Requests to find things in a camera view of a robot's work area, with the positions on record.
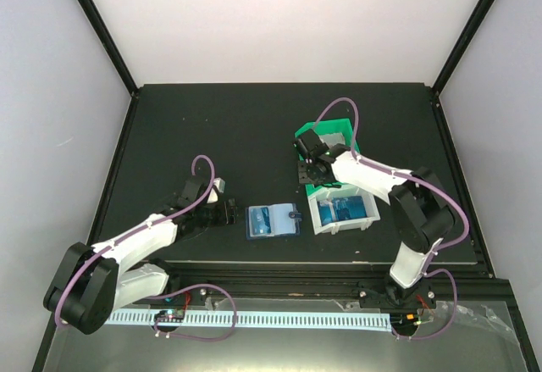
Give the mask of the blue credit card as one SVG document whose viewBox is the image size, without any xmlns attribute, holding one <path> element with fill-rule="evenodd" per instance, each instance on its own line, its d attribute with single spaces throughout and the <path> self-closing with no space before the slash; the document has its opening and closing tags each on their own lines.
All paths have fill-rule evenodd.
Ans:
<svg viewBox="0 0 542 372">
<path fill-rule="evenodd" d="M 267 206 L 257 206 L 250 207 L 248 209 L 248 219 L 249 219 L 249 236 L 256 237 L 265 237 L 271 236 L 271 221 L 270 221 L 270 212 L 269 207 Z"/>
</svg>

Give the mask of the blue card holder wallet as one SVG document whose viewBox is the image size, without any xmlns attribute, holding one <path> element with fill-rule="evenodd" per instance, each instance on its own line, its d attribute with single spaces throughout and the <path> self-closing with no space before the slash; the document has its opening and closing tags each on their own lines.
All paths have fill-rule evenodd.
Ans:
<svg viewBox="0 0 542 372">
<path fill-rule="evenodd" d="M 249 236 L 249 219 L 248 209 L 246 209 L 246 239 L 249 241 L 259 239 L 271 239 L 277 237 L 297 236 L 301 232 L 302 215 L 298 211 L 294 203 L 277 203 L 272 205 L 259 205 L 269 207 L 271 221 L 271 236 L 265 237 L 250 237 Z"/>
</svg>

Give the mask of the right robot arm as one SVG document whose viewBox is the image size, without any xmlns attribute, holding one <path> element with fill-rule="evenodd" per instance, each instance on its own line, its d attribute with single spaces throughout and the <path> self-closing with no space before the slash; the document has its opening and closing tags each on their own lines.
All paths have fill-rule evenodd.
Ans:
<svg viewBox="0 0 542 372">
<path fill-rule="evenodd" d="M 456 202 L 441 190 L 440 180 L 431 170 L 392 168 L 343 143 L 330 146 L 312 129 L 297 136 L 294 147 L 301 157 L 300 183 L 356 187 L 390 206 L 400 246 L 377 291 L 392 308 L 408 306 L 455 224 Z"/>
</svg>

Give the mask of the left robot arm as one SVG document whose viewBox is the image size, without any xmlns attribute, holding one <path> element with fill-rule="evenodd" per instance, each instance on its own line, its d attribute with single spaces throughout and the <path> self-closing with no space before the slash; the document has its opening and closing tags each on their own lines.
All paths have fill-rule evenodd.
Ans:
<svg viewBox="0 0 542 372">
<path fill-rule="evenodd" d="M 161 259 L 148 261 L 196 230 L 232 225 L 235 200 L 224 197 L 225 182 L 207 182 L 193 175 L 181 194 L 174 194 L 142 223 L 105 242 L 76 242 L 64 254 L 43 298 L 43 306 L 70 325 L 90 335 L 111 313 L 148 297 L 173 303 L 182 284 Z"/>
</svg>

